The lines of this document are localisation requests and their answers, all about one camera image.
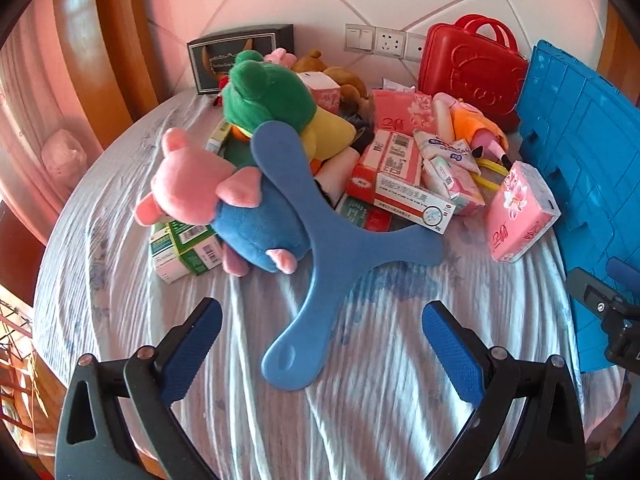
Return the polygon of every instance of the orange plush clothing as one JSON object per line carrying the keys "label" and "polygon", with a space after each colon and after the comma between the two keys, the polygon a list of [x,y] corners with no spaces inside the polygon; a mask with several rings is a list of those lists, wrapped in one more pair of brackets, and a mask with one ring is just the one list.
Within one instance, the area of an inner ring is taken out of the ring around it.
{"label": "orange plush clothing", "polygon": [[451,118],[453,119],[453,131],[456,139],[465,139],[469,146],[471,146],[471,141],[476,132],[485,128],[498,137],[500,145],[505,152],[509,149],[509,143],[503,131],[484,115],[454,106],[451,109]]}

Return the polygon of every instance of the green plush head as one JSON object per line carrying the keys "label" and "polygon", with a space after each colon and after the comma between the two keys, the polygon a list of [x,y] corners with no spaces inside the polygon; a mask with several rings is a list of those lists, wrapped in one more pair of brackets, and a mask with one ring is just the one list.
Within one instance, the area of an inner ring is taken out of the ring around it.
{"label": "green plush head", "polygon": [[316,113],[316,103],[298,74],[243,50],[222,89],[225,119],[249,134],[266,121],[282,121],[298,133]]}

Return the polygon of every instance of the light switch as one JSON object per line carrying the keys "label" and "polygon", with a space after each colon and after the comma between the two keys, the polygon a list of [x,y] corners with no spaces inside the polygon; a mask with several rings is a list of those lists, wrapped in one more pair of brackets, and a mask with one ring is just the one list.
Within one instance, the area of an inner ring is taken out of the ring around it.
{"label": "light switch", "polygon": [[348,28],[346,33],[346,46],[347,48],[361,48],[360,47],[360,29]]}
{"label": "light switch", "polygon": [[363,30],[360,33],[360,44],[358,48],[362,50],[371,50],[373,48],[373,31]]}

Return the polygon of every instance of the black box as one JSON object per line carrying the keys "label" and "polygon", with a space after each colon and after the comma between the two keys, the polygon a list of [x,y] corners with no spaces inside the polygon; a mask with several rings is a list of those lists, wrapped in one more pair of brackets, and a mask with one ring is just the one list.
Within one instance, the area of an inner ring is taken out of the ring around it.
{"label": "black box", "polygon": [[219,94],[218,82],[229,73],[236,55],[257,50],[263,56],[282,47],[295,53],[293,25],[254,25],[214,32],[187,43],[198,94]]}

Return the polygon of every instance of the pink curtain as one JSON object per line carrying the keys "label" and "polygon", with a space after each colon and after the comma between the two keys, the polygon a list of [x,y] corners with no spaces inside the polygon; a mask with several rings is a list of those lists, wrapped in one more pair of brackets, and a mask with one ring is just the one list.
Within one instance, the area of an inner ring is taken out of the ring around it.
{"label": "pink curtain", "polygon": [[45,142],[64,128],[80,142],[90,164],[102,151],[91,130],[81,131],[77,118],[61,111],[56,93],[61,70],[68,78],[63,63],[52,0],[34,0],[0,50],[0,195],[43,244],[70,195],[42,162]]}

